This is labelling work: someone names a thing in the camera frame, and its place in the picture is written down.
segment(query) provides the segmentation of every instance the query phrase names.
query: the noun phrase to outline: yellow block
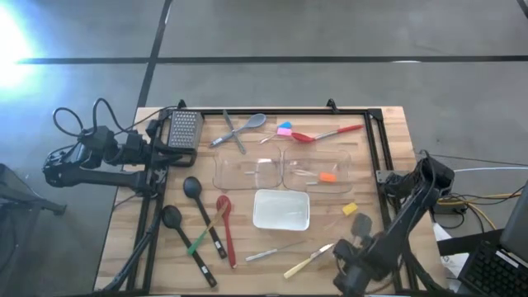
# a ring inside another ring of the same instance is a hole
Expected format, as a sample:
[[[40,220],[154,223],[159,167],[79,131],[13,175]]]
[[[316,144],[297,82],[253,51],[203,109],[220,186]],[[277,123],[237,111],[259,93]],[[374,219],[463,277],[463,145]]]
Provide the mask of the yellow block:
[[[357,210],[357,204],[352,202],[352,203],[350,203],[348,205],[345,205],[343,207],[343,214],[349,215],[349,214],[353,213],[356,210]]]

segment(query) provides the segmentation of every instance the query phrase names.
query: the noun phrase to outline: white plate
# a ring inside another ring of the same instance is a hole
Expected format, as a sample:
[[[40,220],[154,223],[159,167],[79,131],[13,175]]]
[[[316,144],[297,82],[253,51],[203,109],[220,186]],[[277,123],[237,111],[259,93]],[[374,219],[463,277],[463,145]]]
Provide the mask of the white plate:
[[[304,231],[310,225],[310,198],[298,191],[258,190],[253,224],[262,229]]]

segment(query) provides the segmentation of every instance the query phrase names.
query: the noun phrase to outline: pink sponge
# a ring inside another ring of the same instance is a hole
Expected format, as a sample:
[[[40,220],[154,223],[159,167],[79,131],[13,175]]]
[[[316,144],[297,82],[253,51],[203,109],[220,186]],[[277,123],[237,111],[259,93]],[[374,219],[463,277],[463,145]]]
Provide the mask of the pink sponge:
[[[279,128],[279,129],[277,129],[277,135],[280,135],[280,136],[291,136],[291,129]]]

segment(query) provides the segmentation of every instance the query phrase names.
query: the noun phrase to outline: black spoon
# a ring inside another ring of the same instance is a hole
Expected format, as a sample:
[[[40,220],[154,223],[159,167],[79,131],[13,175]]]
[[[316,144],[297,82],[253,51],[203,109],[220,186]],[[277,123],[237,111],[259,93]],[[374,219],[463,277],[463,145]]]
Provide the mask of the black spoon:
[[[182,230],[182,213],[180,213],[180,210],[176,206],[167,205],[163,207],[162,221],[165,227],[175,229],[178,234],[180,234],[181,240],[187,246],[187,248],[191,246],[191,241],[189,241],[189,238],[187,238],[187,236],[185,235],[185,233],[183,233]],[[216,287],[217,283],[215,277],[209,271],[209,268],[207,268],[207,265],[201,259],[200,255],[198,255],[198,252],[194,251],[192,253],[192,257],[195,258],[195,262],[200,268],[201,273],[204,275],[207,282],[209,282],[209,286],[211,288]]]
[[[204,205],[202,205],[200,201],[200,193],[201,193],[200,181],[198,181],[196,177],[186,178],[185,181],[183,181],[183,191],[185,192],[185,195],[188,198],[194,199],[196,201],[196,204],[198,205],[198,209],[201,212],[201,216],[204,218],[205,225],[209,226],[209,224],[211,224],[211,220],[209,219],[209,216],[207,215],[207,212],[205,211]],[[218,237],[218,234],[216,233],[215,227],[209,229],[209,233],[211,234],[211,237],[213,238],[214,246],[216,247],[216,250],[218,251],[220,258],[225,259],[228,256],[228,254],[225,252],[224,246],[222,245],[222,242],[220,241],[220,238]]]

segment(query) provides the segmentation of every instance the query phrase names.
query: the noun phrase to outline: red spatula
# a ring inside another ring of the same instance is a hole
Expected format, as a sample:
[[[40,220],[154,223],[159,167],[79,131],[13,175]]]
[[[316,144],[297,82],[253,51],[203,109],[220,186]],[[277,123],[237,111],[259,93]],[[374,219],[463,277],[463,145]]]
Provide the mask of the red spatula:
[[[233,240],[231,239],[231,232],[229,231],[229,213],[231,212],[231,201],[226,195],[218,197],[218,200],[216,201],[216,209],[220,210],[222,206],[224,206],[224,204],[228,205],[228,207],[225,209],[224,214],[222,214],[222,217],[224,218],[225,237],[228,242],[229,265],[231,266],[231,268],[236,268],[237,259],[234,256]]]
[[[352,126],[348,126],[348,127],[345,127],[345,128],[337,129],[337,130],[334,130],[334,131],[331,131],[331,132],[327,132],[325,134],[317,135],[315,137],[309,137],[308,135],[304,135],[304,134],[301,134],[301,133],[295,133],[295,132],[293,132],[291,134],[291,136],[294,139],[297,139],[300,142],[311,143],[311,142],[313,142],[313,141],[315,141],[317,139],[325,138],[325,137],[328,137],[328,136],[332,136],[332,135],[335,135],[335,134],[340,134],[340,133],[347,132],[347,131],[359,130],[361,128],[363,128],[363,125],[352,125]]]

